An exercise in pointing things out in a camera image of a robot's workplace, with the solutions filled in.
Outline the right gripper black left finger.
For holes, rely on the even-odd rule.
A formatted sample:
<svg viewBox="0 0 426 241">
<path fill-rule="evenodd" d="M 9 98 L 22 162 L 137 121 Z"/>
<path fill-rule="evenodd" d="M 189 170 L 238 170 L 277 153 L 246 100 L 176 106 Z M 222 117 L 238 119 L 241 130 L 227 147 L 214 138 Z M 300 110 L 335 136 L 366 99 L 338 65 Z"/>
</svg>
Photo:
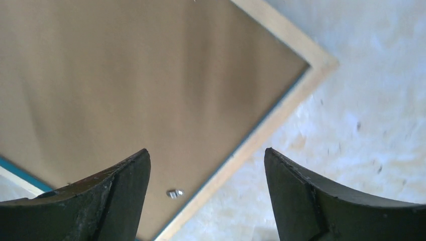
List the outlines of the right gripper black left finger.
<svg viewBox="0 0 426 241">
<path fill-rule="evenodd" d="M 134 240 L 150 178 L 146 149 L 33 199 L 1 202 L 1 240 Z"/>
</svg>

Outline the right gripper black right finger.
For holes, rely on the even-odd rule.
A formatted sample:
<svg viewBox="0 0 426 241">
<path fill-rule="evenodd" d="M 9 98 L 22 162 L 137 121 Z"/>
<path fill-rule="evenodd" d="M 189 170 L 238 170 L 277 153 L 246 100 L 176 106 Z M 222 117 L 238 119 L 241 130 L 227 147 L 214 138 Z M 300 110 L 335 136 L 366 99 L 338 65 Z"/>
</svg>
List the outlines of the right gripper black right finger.
<svg viewBox="0 0 426 241">
<path fill-rule="evenodd" d="M 425 240 L 425 205 L 364 193 L 273 148 L 265 174 L 280 240 Z"/>
</svg>

